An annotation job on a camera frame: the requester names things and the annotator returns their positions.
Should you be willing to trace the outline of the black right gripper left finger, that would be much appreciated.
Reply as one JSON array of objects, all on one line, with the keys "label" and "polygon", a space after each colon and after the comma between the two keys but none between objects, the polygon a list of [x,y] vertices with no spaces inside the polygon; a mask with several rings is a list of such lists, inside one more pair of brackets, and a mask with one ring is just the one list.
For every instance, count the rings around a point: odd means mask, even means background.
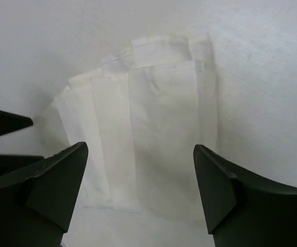
[{"label": "black right gripper left finger", "polygon": [[59,246],[68,231],[88,159],[76,143],[0,176],[0,246]]}]

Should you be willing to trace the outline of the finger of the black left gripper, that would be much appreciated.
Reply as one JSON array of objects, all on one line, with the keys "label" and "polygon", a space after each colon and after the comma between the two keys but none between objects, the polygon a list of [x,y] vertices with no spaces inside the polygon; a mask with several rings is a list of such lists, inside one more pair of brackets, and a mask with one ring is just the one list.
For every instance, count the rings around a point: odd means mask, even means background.
[{"label": "finger of the black left gripper", "polygon": [[9,134],[33,125],[31,118],[0,110],[0,136]]},{"label": "finger of the black left gripper", "polygon": [[43,156],[0,154],[0,176],[43,160]]}]

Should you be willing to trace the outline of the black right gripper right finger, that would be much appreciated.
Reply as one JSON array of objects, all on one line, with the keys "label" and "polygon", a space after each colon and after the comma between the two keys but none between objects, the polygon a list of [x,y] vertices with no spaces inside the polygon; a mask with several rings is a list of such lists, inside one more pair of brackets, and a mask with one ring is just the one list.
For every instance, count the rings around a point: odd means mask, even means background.
[{"label": "black right gripper right finger", "polygon": [[297,187],[257,175],[204,145],[194,165],[215,246],[297,246]]}]

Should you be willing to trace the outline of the white pleated skirt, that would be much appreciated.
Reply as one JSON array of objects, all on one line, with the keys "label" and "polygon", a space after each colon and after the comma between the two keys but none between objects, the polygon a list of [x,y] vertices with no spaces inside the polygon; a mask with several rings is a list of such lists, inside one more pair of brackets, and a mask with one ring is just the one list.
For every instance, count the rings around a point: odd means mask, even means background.
[{"label": "white pleated skirt", "polygon": [[193,150],[218,150],[217,88],[206,34],[135,39],[69,79],[34,118],[47,154],[89,148],[63,246],[209,245]]}]

